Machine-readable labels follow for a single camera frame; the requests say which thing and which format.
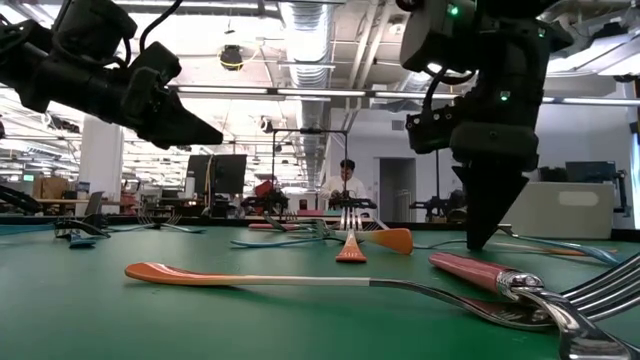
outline robot workstation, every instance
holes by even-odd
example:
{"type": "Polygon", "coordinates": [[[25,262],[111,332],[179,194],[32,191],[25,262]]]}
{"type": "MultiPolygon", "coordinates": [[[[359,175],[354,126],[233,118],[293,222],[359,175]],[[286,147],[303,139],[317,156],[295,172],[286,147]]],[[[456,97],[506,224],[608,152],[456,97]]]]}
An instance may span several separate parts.
{"type": "Polygon", "coordinates": [[[635,2],[1,9],[0,358],[640,360],[635,2]]]}

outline utensil handle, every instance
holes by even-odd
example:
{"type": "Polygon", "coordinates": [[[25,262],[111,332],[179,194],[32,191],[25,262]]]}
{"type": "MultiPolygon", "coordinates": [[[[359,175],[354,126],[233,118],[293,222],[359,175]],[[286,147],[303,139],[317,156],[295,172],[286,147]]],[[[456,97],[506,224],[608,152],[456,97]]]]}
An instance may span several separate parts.
{"type": "Polygon", "coordinates": [[[432,254],[429,257],[429,262],[444,271],[497,294],[501,293],[498,289],[500,274],[513,270],[503,265],[442,252],[432,254]]]}

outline ceiling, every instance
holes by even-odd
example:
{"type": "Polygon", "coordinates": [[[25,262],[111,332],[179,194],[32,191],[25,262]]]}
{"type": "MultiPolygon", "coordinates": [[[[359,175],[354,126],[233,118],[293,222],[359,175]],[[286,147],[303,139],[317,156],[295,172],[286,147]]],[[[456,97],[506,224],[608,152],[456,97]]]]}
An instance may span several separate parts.
{"type": "MultiPolygon", "coordinates": [[[[143,6],[145,4],[157,4],[156,8],[159,9],[164,9],[170,4],[166,1],[153,0],[116,1],[116,3],[118,2],[131,6],[136,5],[138,10],[147,9],[143,6]]],[[[584,1],[582,3],[588,3],[589,7],[585,8],[583,17],[578,20],[573,16],[581,11],[581,7],[578,5],[573,8],[560,9],[553,16],[571,15],[571,19],[568,21],[571,21],[570,26],[572,28],[592,32],[595,31],[593,29],[597,29],[597,22],[594,19],[603,16],[611,17],[612,14],[617,14],[616,11],[621,11],[627,6],[625,2],[615,1],[600,2],[600,5],[594,5],[598,3],[595,1],[584,1]]],[[[41,14],[39,19],[42,24],[47,26],[51,25],[60,9],[59,1],[57,0],[40,1],[40,5],[34,5],[33,2],[29,2],[29,4],[31,5],[23,4],[22,6],[28,6],[31,9],[34,6],[39,6],[40,9],[46,12],[46,15],[41,14]]],[[[231,10],[229,14],[233,16],[206,15],[206,11],[201,10],[203,6],[208,4],[207,2],[187,3],[185,1],[184,4],[183,6],[186,6],[187,10],[183,15],[169,17],[150,34],[147,40],[148,44],[152,41],[160,41],[179,56],[183,70],[172,84],[181,86],[292,86],[291,68],[287,65],[289,61],[287,51],[292,47],[305,45],[289,40],[290,32],[283,26],[281,20],[275,18],[239,17],[235,16],[231,10]],[[199,6],[198,9],[200,10],[190,12],[188,6],[194,3],[199,6]],[[241,46],[244,65],[240,71],[227,71],[222,67],[219,55],[224,45],[241,46]]],[[[360,73],[364,86],[379,85],[393,90],[408,75],[407,71],[402,69],[398,62],[402,32],[395,31],[398,28],[402,29],[402,26],[399,27],[397,25],[406,21],[406,13],[398,9],[394,2],[389,2],[386,6],[389,8],[386,14],[383,6],[377,2],[355,0],[334,6],[330,42],[331,54],[330,59],[328,59],[328,65],[332,69],[329,87],[344,88],[349,85],[358,44],[369,20],[366,15],[367,13],[372,13],[372,8],[376,10],[374,12],[375,19],[367,48],[369,50],[375,49],[377,44],[377,50],[374,54],[375,62],[371,65],[370,71],[366,74],[360,73]],[[382,27],[381,37],[379,38],[380,41],[376,42],[375,34],[379,27],[382,27]]],[[[0,6],[0,13],[11,22],[24,20],[24,16],[14,11],[14,9],[5,4],[0,6]]],[[[137,43],[142,30],[158,15],[157,9],[152,11],[150,8],[148,13],[130,13],[130,16],[138,24],[138,32],[132,42],[134,56],[138,52],[137,43]]],[[[612,52],[624,45],[625,42],[622,42],[614,47],[607,46],[605,50],[612,52]]],[[[634,55],[633,51],[631,51],[631,54],[625,53],[625,58],[632,55],[634,55]]],[[[607,65],[604,64],[603,66],[607,68],[623,60],[612,58],[610,60],[611,64],[608,64],[608,66],[604,66],[607,65]]],[[[365,61],[366,56],[363,57],[362,62],[364,63],[365,61]]],[[[611,91],[609,90],[615,88],[615,83],[610,76],[598,76],[598,71],[593,69],[588,73],[584,73],[578,71],[579,69],[566,68],[566,66],[562,67],[561,65],[556,63],[551,66],[554,69],[559,69],[559,72],[557,74],[549,74],[551,78],[547,81],[546,90],[550,94],[603,96],[610,93],[611,91]],[[554,75],[562,75],[563,77],[553,77],[554,75]]],[[[123,172],[126,176],[153,181],[156,184],[176,186],[184,180],[189,154],[235,152],[249,155],[249,171],[247,172],[245,184],[247,189],[259,183],[254,175],[271,171],[270,153],[272,148],[270,144],[272,137],[260,129],[260,124],[264,119],[269,119],[273,122],[274,127],[298,128],[300,120],[298,113],[299,101],[292,99],[260,101],[215,97],[214,95],[185,95],[182,96],[182,101],[188,110],[222,131],[226,140],[236,140],[237,144],[235,146],[229,144],[217,147],[193,146],[191,151],[182,151],[175,148],[165,151],[149,143],[139,141],[135,133],[126,130],[125,139],[127,141],[124,147],[123,164],[123,172]]],[[[331,111],[329,124],[334,128],[339,127],[338,124],[344,118],[344,111],[341,112],[341,109],[335,108],[341,107],[342,104],[333,102],[331,106],[334,109],[331,111]]],[[[59,104],[52,104],[49,112],[54,116],[76,124],[80,131],[82,130],[83,113],[59,104]]],[[[78,159],[83,146],[80,141],[80,134],[69,134],[64,130],[51,128],[47,125],[48,118],[46,116],[22,108],[17,95],[10,89],[2,89],[0,91],[0,113],[3,116],[3,123],[9,138],[12,136],[22,137],[22,140],[0,141],[0,149],[2,149],[0,150],[0,158],[5,159],[5,161],[0,162],[0,167],[5,168],[5,170],[15,171],[21,168],[38,169],[40,165],[40,169],[43,169],[43,171],[57,169],[56,171],[63,176],[71,178],[77,176],[78,159]],[[62,141],[52,140],[51,138],[52,136],[61,135],[67,136],[68,139],[62,141]],[[43,136],[48,138],[38,139],[38,137],[43,136]],[[23,160],[6,160],[11,156],[20,157],[23,160]],[[33,158],[37,158],[38,161],[31,161],[33,158]]],[[[379,136],[380,131],[372,130],[371,124],[376,124],[376,128],[389,127],[390,129],[390,119],[403,118],[404,115],[402,114],[389,116],[385,111],[362,110],[356,117],[353,131],[361,136],[368,136],[369,132],[376,133],[379,136]],[[367,118],[368,122],[359,120],[361,118],[367,118]]],[[[305,182],[308,158],[304,156],[303,142],[299,134],[279,132],[277,140],[280,141],[285,136],[287,137],[285,141],[288,142],[283,142],[282,151],[278,154],[279,165],[276,166],[276,175],[286,186],[309,188],[317,186],[318,184],[305,182]],[[282,165],[282,160],[286,160],[288,164],[282,165]]],[[[406,137],[403,132],[393,131],[389,131],[388,136],[406,137]]]]}

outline person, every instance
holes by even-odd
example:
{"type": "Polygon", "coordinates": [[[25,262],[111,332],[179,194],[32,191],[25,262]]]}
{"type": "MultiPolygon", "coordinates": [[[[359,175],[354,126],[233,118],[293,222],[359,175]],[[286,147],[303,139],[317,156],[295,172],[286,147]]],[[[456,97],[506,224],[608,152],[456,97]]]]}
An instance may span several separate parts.
{"type": "Polygon", "coordinates": [[[347,191],[349,196],[356,199],[368,199],[367,190],[364,184],[358,178],[353,176],[356,169],[356,163],[353,160],[342,160],[340,162],[340,176],[330,177],[320,189],[320,197],[329,200],[342,195],[344,189],[344,181],[347,180],[347,191]]]}

